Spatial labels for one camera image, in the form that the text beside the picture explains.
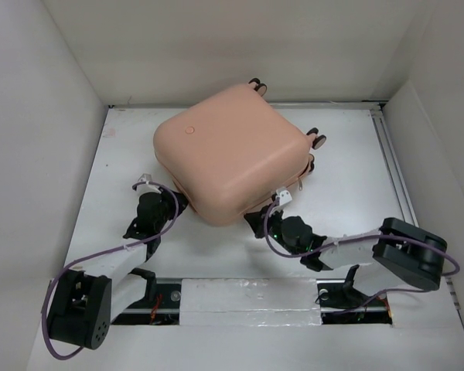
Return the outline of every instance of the black bracket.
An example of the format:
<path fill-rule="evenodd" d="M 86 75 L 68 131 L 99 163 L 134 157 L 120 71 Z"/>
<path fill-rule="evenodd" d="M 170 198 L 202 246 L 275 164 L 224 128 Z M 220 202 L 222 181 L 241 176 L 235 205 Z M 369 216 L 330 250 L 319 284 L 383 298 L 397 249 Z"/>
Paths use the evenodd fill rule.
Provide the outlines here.
<path fill-rule="evenodd" d="M 176 203 L 170 192 L 159 189 L 161 193 L 147 192 L 139 197 L 137 216 L 127 228 L 124 238 L 145 240 L 160 233 L 165 224 L 172 220 L 176 212 Z M 189 205 L 187 198 L 178 192 L 173 192 L 179 204 L 177 216 Z M 158 249 L 162 242 L 161 238 L 154 239 L 146 244 L 146 260 Z"/>
<path fill-rule="evenodd" d="M 383 235 L 407 237 L 443 252 L 447 250 L 442 238 L 399 219 L 386 218 L 380 231 Z M 444 259 L 429 249 L 380 238 L 373 247 L 373 259 L 415 288 L 426 291 L 440 288 Z"/>
<path fill-rule="evenodd" d="M 155 297 L 156 279 L 151 271 L 134 269 L 131 274 L 146 279 L 142 300 Z M 46 324 L 51 339 L 97 349 L 105 340 L 111 321 L 110 278 L 93 277 L 68 270 L 59 279 Z"/>
<path fill-rule="evenodd" d="M 322 307 L 351 309 L 364 303 L 368 297 L 353 288 L 354 275 L 359 265 L 352 266 L 347 272 L 343 283 L 320 283 L 318 284 L 318 298 L 316 303 Z"/>
<path fill-rule="evenodd" d="M 256 213 L 244 215 L 256 238 L 264 237 L 264 218 L 267 216 L 269 205 Z M 300 216 L 289 216 L 282 219 L 283 212 L 272 213 L 268 218 L 268 235 L 286 249 L 290 254 L 301 254 L 322 246 L 326 236 L 319 236 L 312 232 L 311 226 L 304 223 Z M 314 271 L 329 270 L 330 268 L 319 261 L 319 254 L 312 254 L 301 259 L 309 269 Z"/>

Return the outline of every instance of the orange wire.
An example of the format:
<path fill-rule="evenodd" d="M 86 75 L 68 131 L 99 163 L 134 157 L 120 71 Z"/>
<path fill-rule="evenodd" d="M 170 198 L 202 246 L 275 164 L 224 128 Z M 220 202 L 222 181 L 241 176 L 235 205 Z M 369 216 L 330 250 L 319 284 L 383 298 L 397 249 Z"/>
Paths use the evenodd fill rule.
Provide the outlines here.
<path fill-rule="evenodd" d="M 388 300 L 387 299 L 381 299 L 381 298 L 377 298 L 377 300 L 381 301 L 382 303 L 385 304 L 385 308 L 387 309 L 387 311 L 390 313 L 390 306 L 388 305 Z"/>
<path fill-rule="evenodd" d="M 156 304 L 153 307 L 151 314 L 149 315 L 149 317 L 151 318 L 151 321 L 149 322 L 150 324 L 152 324 L 153 321 L 155 321 L 156 311 L 158 310 L 158 307 L 162 303 L 162 299 L 163 299 L 162 294 L 158 295 L 158 297 L 156 298 Z"/>

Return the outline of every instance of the screw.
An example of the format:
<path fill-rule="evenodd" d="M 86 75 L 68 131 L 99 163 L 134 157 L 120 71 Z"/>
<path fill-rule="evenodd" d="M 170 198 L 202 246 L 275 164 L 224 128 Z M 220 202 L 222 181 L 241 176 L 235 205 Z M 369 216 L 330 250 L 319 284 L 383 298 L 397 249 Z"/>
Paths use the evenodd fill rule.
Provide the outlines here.
<path fill-rule="evenodd" d="M 180 300 L 180 291 L 172 291 L 170 294 L 170 300 L 179 301 Z"/>
<path fill-rule="evenodd" d="M 318 296 L 323 301 L 328 300 L 328 290 L 322 288 L 320 291 L 318 291 Z"/>

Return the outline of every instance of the wire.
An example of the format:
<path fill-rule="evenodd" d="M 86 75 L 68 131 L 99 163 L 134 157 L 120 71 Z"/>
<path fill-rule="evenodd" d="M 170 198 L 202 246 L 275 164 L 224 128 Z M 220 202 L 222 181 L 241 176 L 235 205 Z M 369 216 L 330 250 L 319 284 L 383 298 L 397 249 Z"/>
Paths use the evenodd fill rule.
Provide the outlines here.
<path fill-rule="evenodd" d="M 144 243 L 148 243 L 148 242 L 151 242 L 157 238 L 160 238 L 162 235 L 164 235 L 165 233 L 167 233 L 170 228 L 173 227 L 174 223 L 176 222 L 176 219 L 177 219 L 177 216 L 179 215 L 179 200 L 177 199 L 176 195 L 173 193 L 173 191 L 167 187 L 166 185 L 163 185 L 163 184 L 159 184 L 159 183 L 155 183 L 155 182 L 137 182 L 135 183 L 133 186 L 132 186 L 132 189 L 136 190 L 136 188 L 138 188 L 139 185 L 142 185 L 142 184 L 148 184 L 148 185 L 151 185 L 151 186 L 157 186 L 159 188 L 162 188 L 164 189 L 165 191 L 169 192 L 170 195 L 172 196 L 173 198 L 173 201 L 176 203 L 176 211 L 174 213 L 174 216 L 172 218 L 172 220 L 170 221 L 170 224 L 164 229 L 162 230 L 160 233 L 154 235 L 154 236 L 151 236 L 151 237 L 148 237 L 144 240 L 140 240 L 140 241 L 137 241 L 137 242 L 133 242 L 133 243 L 129 243 L 127 245 L 121 245 L 121 246 L 118 246 L 118 247 L 114 247 L 112 249 L 108 249 L 108 250 L 104 250 L 104 251 L 100 251 L 98 253 L 95 253 L 95 254 L 91 254 L 91 255 L 88 255 L 87 257 L 81 257 L 79 259 L 76 259 L 74 261 L 72 261 L 71 263 L 68 263 L 68 265 L 66 265 L 59 273 L 57 276 L 55 276 L 54 279 L 51 280 L 51 282 L 49 283 L 49 286 L 48 286 L 48 289 L 46 290 L 46 296 L 45 296 L 45 300 L 43 302 L 43 306 L 41 308 L 41 331 L 42 331 L 42 334 L 43 334 L 43 340 L 45 342 L 45 345 L 46 345 L 46 348 L 48 349 L 49 353 L 56 359 L 60 360 L 60 361 L 65 361 L 65 360 L 68 360 L 68 359 L 71 359 L 72 357 L 74 357 L 77 353 L 79 353 L 81 350 L 83 350 L 83 347 L 80 346 L 79 348 L 77 348 L 76 350 L 74 350 L 72 353 L 70 354 L 67 354 L 65 356 L 59 354 L 56 352 L 56 350 L 53 348 L 53 344 L 52 344 L 52 341 L 51 339 L 49 338 L 48 336 L 48 325 L 46 323 L 46 318 L 47 318 L 47 314 L 48 314 L 48 304 L 49 304 L 49 301 L 52 297 L 52 294 L 53 294 L 53 291 L 55 290 L 55 287 L 57 286 L 58 282 L 59 282 L 59 279 L 71 268 L 73 267 L 74 265 L 77 265 L 79 263 L 82 263 L 83 261 L 86 261 L 86 260 L 90 260 L 90 259 L 94 259 L 95 257 L 101 257 L 102 255 L 107 255 L 107 254 L 112 254 L 112 253 L 115 253 L 117 251 L 122 251 L 122 250 L 125 250 L 127 249 L 128 247 L 136 247 L 136 246 L 140 246 Z"/>
<path fill-rule="evenodd" d="M 151 319 L 151 321 L 149 322 L 150 325 L 152 325 L 153 322 L 155 321 L 156 311 L 158 310 L 160 304 L 162 303 L 162 300 L 163 300 L 163 295 L 162 294 L 158 295 L 158 297 L 156 298 L 156 304 L 153 307 L 152 312 L 149 315 Z"/>
<path fill-rule="evenodd" d="M 426 290 L 413 290 L 412 288 L 385 288 L 384 290 L 378 291 L 375 295 L 370 296 L 362 304 L 359 304 L 359 305 L 357 305 L 356 307 L 353 307 L 353 308 L 344 309 L 343 311 L 335 311 L 335 312 L 333 312 L 333 314 L 334 315 L 345 315 L 347 313 L 351 313 L 352 311 L 355 311 L 356 309 L 367 306 L 373 300 L 379 298 L 380 295 L 386 294 L 388 292 L 418 292 L 418 293 L 422 293 L 422 292 L 429 292 L 429 291 L 426 291 Z"/>
<path fill-rule="evenodd" d="M 366 313 L 367 313 L 367 312 L 368 312 L 368 306 L 366 305 L 366 306 L 364 307 L 363 315 L 360 316 L 360 317 L 357 319 L 357 321 L 359 322 L 360 320 L 364 319 L 364 317 L 366 316 Z"/>
<path fill-rule="evenodd" d="M 388 299 L 382 299 L 382 298 L 377 297 L 377 300 L 378 300 L 378 301 L 381 301 L 382 303 L 384 303 L 385 308 L 387 309 L 388 314 L 390 314 L 390 305 L 388 305 Z"/>
<path fill-rule="evenodd" d="M 278 200 L 276 199 L 270 205 L 270 207 L 268 207 L 268 210 L 266 212 L 266 216 L 265 216 L 264 222 L 263 222 L 263 229 L 264 229 L 264 238 L 266 239 L 267 245 L 270 247 L 270 249 L 274 253 L 276 253 L 277 255 L 279 255 L 281 257 L 287 257 L 287 258 L 308 257 L 309 255 L 317 254 L 317 253 L 320 253 L 320 252 L 322 252 L 324 250 L 334 248 L 334 247 L 338 246 L 339 243 L 340 244 L 353 243 L 353 242 L 360 242 L 360 241 L 365 241 L 365 240 L 393 240 L 393 241 L 411 243 L 411 244 L 413 244 L 415 246 L 422 247 L 424 249 L 428 249 L 428 250 L 432 251 L 433 253 L 438 254 L 440 257 L 443 257 L 444 259 L 448 260 L 450 263 L 452 263 L 452 265 L 454 266 L 454 269 L 453 269 L 453 271 L 443 273 L 442 274 L 443 277 L 453 276 L 454 274 L 458 274 L 460 272 L 460 270 L 461 270 L 461 267 L 460 267 L 459 263 L 457 262 L 457 260 L 455 260 L 453 257 L 448 255 L 447 253 L 444 253 L 443 251 L 437 249 L 436 247 L 434 247 L 434 246 L 432 246 L 430 244 L 427 244 L 427 243 L 424 243 L 424 242 L 421 242 L 421 241 L 418 241 L 418 240 L 413 240 L 413 239 L 407 238 L 407 237 L 391 236 L 391 235 L 387 235 L 387 234 L 374 234 L 374 235 L 355 236 L 355 237 L 354 236 L 349 236 L 349 237 L 341 238 L 339 240 L 334 240 L 332 242 L 326 243 L 325 245 L 322 245 L 321 247 L 318 247 L 318 248 L 316 248 L 314 250 L 311 250 L 311 251 L 307 251 L 305 253 L 301 253 L 301 254 L 284 254 L 281 251 L 278 251 L 275 248 L 275 246 L 273 246 L 273 244 L 271 243 L 270 237 L 268 235 L 268 219 L 270 218 L 271 211 L 277 205 L 278 205 Z"/>

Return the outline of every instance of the rectangular slot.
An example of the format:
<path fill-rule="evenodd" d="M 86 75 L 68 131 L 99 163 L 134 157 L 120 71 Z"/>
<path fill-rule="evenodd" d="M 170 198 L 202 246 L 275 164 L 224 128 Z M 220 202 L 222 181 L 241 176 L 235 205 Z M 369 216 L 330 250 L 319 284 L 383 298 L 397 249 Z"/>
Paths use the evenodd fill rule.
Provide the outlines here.
<path fill-rule="evenodd" d="M 112 325 L 178 325 L 182 280 L 157 279 L 154 298 L 136 301 Z"/>
<path fill-rule="evenodd" d="M 318 298 L 323 325 L 362 325 L 362 324 L 392 324 L 390 305 L 387 299 L 374 299 L 368 305 L 356 308 L 349 313 L 339 314 L 339 311 L 354 308 L 359 303 L 345 299 L 339 293 L 343 280 L 318 282 Z"/>

